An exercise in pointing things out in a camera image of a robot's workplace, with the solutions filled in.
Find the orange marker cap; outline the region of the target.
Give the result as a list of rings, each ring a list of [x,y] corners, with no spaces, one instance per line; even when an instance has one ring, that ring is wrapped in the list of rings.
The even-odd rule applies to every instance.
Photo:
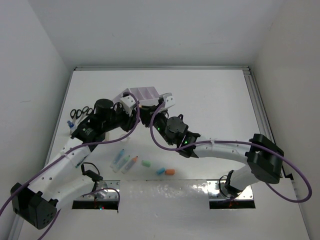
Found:
[[[175,170],[174,169],[166,169],[165,174],[167,176],[173,176],[175,174]]]

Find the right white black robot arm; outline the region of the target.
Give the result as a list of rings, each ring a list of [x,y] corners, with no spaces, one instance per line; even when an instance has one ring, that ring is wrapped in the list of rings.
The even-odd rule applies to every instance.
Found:
[[[221,143],[188,130],[183,115],[168,117],[159,106],[140,107],[142,124],[156,130],[169,145],[166,150],[185,158],[218,158],[242,163],[230,170],[219,191],[225,198],[236,198],[247,186],[264,182],[278,184],[284,152],[263,134],[254,134],[248,142]]]

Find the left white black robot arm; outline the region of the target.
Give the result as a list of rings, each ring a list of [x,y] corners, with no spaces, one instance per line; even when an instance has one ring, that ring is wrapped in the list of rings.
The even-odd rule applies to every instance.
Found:
[[[86,170],[83,161],[105,140],[107,132],[117,128],[132,132],[139,110],[138,101],[131,95],[116,103],[97,100],[93,113],[78,124],[60,153],[29,183],[16,183],[11,188],[13,211],[42,230],[65,204],[91,192],[103,177]]]

